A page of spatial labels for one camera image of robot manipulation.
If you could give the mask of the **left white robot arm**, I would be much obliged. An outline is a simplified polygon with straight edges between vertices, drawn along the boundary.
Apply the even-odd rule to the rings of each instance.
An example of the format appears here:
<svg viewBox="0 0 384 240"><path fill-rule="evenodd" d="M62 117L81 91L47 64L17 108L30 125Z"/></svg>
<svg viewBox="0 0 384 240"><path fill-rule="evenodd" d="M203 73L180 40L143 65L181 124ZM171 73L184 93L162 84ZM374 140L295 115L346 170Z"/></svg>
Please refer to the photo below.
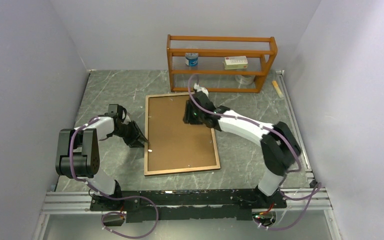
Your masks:
<svg viewBox="0 0 384 240"><path fill-rule="evenodd" d="M124 198L120 184L100 167L99 143L114 136L130 148L144 148L149 142L125 107L110 104L106 113L59 132L55 160L59 176L85 184L110 210L119 209Z"/></svg>

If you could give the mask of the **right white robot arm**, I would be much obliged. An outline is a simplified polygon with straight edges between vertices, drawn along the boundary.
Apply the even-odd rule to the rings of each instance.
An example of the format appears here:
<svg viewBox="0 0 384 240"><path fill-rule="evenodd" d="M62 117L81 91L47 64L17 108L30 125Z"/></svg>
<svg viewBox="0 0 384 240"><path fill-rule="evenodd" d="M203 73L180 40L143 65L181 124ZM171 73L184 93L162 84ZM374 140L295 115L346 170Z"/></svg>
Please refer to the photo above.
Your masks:
<svg viewBox="0 0 384 240"><path fill-rule="evenodd" d="M265 123L242 116L226 106L215 107L204 91L189 93L183 121L190 125L205 125L219 132L242 137L259 145L266 171L256 186L255 202L262 208L275 199L274 194L283 183L291 165L301 167L302 149L288 125L282 121Z"/></svg>

